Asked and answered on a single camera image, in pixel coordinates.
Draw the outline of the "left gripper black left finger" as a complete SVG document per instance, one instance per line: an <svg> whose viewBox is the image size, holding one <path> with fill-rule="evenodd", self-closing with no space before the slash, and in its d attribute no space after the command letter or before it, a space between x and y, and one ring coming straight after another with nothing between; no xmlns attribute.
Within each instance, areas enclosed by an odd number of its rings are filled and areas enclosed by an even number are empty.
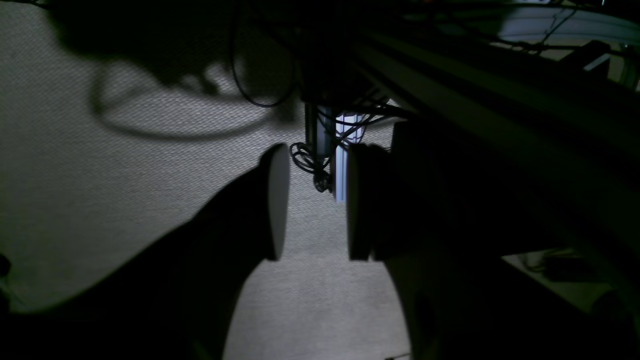
<svg viewBox="0 0 640 360"><path fill-rule="evenodd" d="M220 360L240 292L285 243L290 160L278 143L191 219L80 294L1 318L3 360Z"/></svg>

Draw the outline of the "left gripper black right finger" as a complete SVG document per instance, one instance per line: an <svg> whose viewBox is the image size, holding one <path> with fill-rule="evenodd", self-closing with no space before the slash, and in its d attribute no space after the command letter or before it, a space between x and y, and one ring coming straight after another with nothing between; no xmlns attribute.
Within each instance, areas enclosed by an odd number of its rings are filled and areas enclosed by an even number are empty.
<svg viewBox="0 0 640 360"><path fill-rule="evenodd" d="M502 232L451 223L398 181L388 152L347 169L349 256L382 262L414 360L637 360L631 317L583 313L503 260Z"/></svg>

